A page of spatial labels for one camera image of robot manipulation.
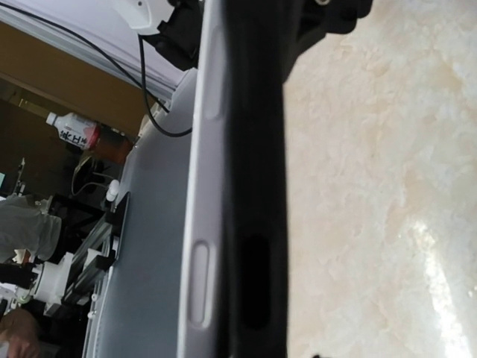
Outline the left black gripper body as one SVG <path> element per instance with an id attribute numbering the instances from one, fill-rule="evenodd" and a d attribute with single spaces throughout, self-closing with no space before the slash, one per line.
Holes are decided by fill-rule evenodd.
<path id="1" fill-rule="evenodd" d="M 327 34 L 348 34 L 366 17 L 372 0 L 287 1 L 286 74 L 297 58 Z"/>

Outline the black phone case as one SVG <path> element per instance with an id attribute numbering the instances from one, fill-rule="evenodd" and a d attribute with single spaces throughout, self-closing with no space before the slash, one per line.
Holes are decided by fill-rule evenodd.
<path id="1" fill-rule="evenodd" d="M 285 357 L 288 224 L 283 72 L 289 1 L 226 1 L 224 228 L 233 357 Z"/>

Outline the black phone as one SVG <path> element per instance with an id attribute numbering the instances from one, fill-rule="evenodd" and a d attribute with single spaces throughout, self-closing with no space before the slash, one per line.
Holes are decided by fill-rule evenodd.
<path id="1" fill-rule="evenodd" d="M 177 331 L 178 357 L 227 357 L 222 336 L 224 129 L 228 99 L 224 3 L 206 1 L 193 113 Z"/>

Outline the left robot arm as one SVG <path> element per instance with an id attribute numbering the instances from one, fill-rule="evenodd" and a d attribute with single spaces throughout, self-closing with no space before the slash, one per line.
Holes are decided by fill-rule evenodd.
<path id="1" fill-rule="evenodd" d="M 297 58 L 327 34 L 348 34 L 372 1 L 277 1 L 283 6 L 283 78 Z M 198 67 L 204 1 L 114 1 L 141 40 L 181 71 Z"/>

